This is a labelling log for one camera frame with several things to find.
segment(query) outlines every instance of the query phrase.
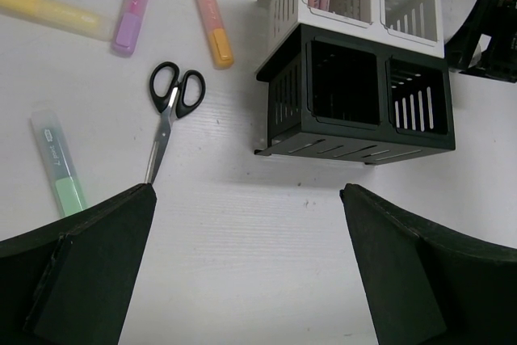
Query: white table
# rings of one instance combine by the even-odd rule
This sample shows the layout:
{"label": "white table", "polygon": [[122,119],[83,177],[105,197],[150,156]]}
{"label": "white table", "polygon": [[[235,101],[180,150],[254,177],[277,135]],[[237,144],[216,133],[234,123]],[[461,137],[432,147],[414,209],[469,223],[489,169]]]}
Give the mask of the white table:
{"label": "white table", "polygon": [[[66,0],[107,15],[121,0]],[[236,55],[212,68],[194,0],[151,0],[130,59],[0,15],[0,240],[57,219],[33,140],[55,107],[89,204],[142,182],[160,61],[200,70],[204,104],[176,123],[121,344],[374,344],[338,190],[359,183],[460,232],[517,246],[517,86],[452,76],[457,151],[377,168],[253,155],[265,146],[264,10],[219,0]],[[475,0],[443,0],[446,37]]]}

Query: white compartment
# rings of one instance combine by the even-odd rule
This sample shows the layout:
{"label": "white compartment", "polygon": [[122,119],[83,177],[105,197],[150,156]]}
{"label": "white compartment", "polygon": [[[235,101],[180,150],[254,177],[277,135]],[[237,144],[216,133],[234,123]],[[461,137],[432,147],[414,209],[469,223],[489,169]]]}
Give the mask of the white compartment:
{"label": "white compartment", "polygon": [[258,0],[269,10],[267,57],[301,23],[390,46],[444,57],[440,0],[330,0],[330,11],[308,0]]}

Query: orange highlighter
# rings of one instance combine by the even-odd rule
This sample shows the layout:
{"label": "orange highlighter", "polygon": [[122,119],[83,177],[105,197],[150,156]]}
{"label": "orange highlighter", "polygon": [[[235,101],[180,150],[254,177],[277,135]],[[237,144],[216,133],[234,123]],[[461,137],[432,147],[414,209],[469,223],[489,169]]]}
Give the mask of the orange highlighter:
{"label": "orange highlighter", "polygon": [[228,69],[233,65],[232,48],[229,45],[217,0],[197,0],[203,18],[204,30],[216,67]]}

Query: black plastic basket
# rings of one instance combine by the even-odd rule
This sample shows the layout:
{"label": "black plastic basket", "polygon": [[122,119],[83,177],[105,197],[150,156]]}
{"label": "black plastic basket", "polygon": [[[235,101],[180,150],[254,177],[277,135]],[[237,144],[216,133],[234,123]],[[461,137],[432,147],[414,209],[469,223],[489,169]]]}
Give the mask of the black plastic basket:
{"label": "black plastic basket", "polygon": [[380,165],[456,148],[444,59],[300,25],[257,79],[269,83],[258,155]]}

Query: green highlighter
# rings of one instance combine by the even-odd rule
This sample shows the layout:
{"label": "green highlighter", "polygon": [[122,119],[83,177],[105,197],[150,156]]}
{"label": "green highlighter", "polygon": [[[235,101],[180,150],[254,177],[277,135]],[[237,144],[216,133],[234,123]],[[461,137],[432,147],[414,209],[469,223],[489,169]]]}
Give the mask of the green highlighter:
{"label": "green highlighter", "polygon": [[81,212],[86,208],[86,201],[56,113],[34,112],[31,122],[61,215],[67,217]]}

